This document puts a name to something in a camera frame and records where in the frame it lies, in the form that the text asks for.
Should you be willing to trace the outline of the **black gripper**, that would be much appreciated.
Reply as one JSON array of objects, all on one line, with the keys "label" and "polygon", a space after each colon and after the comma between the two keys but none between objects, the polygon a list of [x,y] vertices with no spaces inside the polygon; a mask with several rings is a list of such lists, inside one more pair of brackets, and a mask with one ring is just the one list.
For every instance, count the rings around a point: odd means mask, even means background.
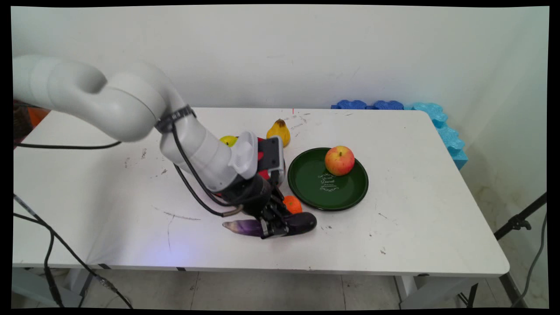
[{"label": "black gripper", "polygon": [[242,205],[242,212],[246,215],[261,218],[262,239],[285,237],[289,227],[284,217],[292,213],[278,188],[282,179],[279,173],[273,173],[269,179],[260,174],[250,180],[238,176],[230,187],[219,191],[219,197],[228,205]]}]

